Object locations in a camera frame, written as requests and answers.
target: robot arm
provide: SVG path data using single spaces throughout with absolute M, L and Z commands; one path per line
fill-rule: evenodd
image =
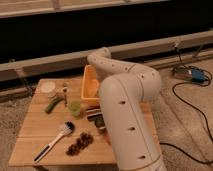
M 161 88 L 159 73 L 147 66 L 113 60 L 107 48 L 88 56 L 97 69 L 100 106 L 121 170 L 166 170 L 144 120 L 139 102 Z

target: basting brush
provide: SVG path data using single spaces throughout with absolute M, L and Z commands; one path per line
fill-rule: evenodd
M 60 133 L 57 135 L 57 137 L 50 142 L 48 145 L 46 145 L 43 150 L 36 156 L 34 159 L 34 162 L 39 162 L 52 148 L 53 146 L 64 136 L 72 133 L 74 131 L 74 125 L 72 122 L 66 122 L 63 125 L 60 126 Z

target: cable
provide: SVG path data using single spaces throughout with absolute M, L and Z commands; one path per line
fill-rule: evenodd
M 183 98 L 181 98 L 181 97 L 177 94 L 177 92 L 175 91 L 175 88 L 176 88 L 176 87 L 178 87 L 178 86 L 180 86 L 180 85 L 183 85 L 183 84 L 193 84 L 193 85 L 197 85 L 197 86 L 200 86 L 200 87 L 207 87 L 207 86 L 209 86 L 209 85 L 211 84 L 211 81 L 212 81 L 212 74 L 211 74 L 209 71 L 207 71 L 207 70 L 200 69 L 200 68 L 195 67 L 195 66 L 186 66 L 186 65 L 183 63 L 183 61 L 182 61 L 182 58 L 181 58 L 179 49 L 178 49 L 178 48 L 175 48 L 175 49 L 176 49 L 176 51 L 177 51 L 177 53 L 178 53 L 178 56 L 179 56 L 181 65 L 182 65 L 184 68 L 188 68 L 188 69 L 197 69 L 197 70 L 203 71 L 203 72 L 204 72 L 205 81 L 204 81 L 204 83 L 196 83 L 196 82 L 190 82 L 190 81 L 187 81 L 187 82 L 180 82 L 180 83 L 175 84 L 175 85 L 172 87 L 172 92 L 173 92 L 174 95 L 175 95 L 178 99 L 180 99 L 182 102 L 184 102 L 185 104 L 191 106 L 193 109 L 199 111 L 199 112 L 202 114 L 202 116 L 203 116 L 204 119 L 205 119 L 205 123 L 206 123 L 206 127 L 207 127 L 207 132 L 208 132 L 208 134 L 209 134 L 209 137 L 210 137 L 211 141 L 213 142 L 213 136 L 212 136 L 212 134 L 211 134 L 211 131 L 210 131 L 210 128 L 209 128 L 208 119 L 207 119 L 205 113 L 204 113 L 202 110 L 200 110 L 198 107 L 192 105 L 191 103 L 189 103 L 189 102 L 187 102 L 186 100 L 184 100 Z M 198 162 L 198 163 L 200 163 L 200 164 L 207 164 L 207 165 L 213 164 L 213 160 L 212 160 L 212 161 L 201 161 L 201 160 L 198 160 L 198 159 L 196 159 L 195 157 L 193 157 L 193 156 L 191 156 L 190 154 L 188 154 L 187 152 L 185 152 L 185 151 L 184 151 L 183 149 L 181 149 L 180 147 L 177 147 L 177 146 L 175 146 L 175 145 L 173 145 L 173 144 L 165 143 L 165 142 L 160 142 L 160 145 L 166 145 L 166 146 L 173 147 L 173 148 L 179 150 L 180 152 L 182 152 L 183 154 L 185 154 L 185 155 L 186 155 L 187 157 L 189 157 L 190 159 L 192 159 L 192 160 L 194 160 L 194 161 L 196 161 L 196 162 Z
M 211 161 L 201 161 L 201 160 L 198 160 L 196 158 L 194 158 L 193 156 L 191 156 L 190 154 L 188 154 L 187 152 L 185 152 L 183 149 L 181 149 L 180 147 L 177 147 L 173 144 L 169 144 L 169 143 L 164 143 L 164 142 L 160 142 L 160 145 L 166 145 L 166 146 L 170 146 L 170 147 L 173 147 L 177 150 L 179 150 L 180 152 L 182 152 L 183 154 L 185 154 L 187 157 L 189 157 L 190 159 L 200 163 L 200 164 L 207 164 L 207 165 L 210 165 L 210 164 L 213 164 L 213 160 Z

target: brown nuts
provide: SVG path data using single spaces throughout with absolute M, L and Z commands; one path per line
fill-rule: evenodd
M 77 155 L 80 150 L 83 150 L 86 148 L 89 144 L 92 144 L 93 142 L 93 136 L 89 133 L 81 133 L 80 138 L 76 139 L 76 143 L 72 144 L 69 148 L 68 151 L 66 152 L 67 155 L 73 156 Z

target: yellow container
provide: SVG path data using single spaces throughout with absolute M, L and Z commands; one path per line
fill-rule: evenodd
M 99 82 L 96 70 L 91 65 L 84 67 L 84 76 L 81 89 L 81 99 L 89 106 L 99 106 L 98 88 Z

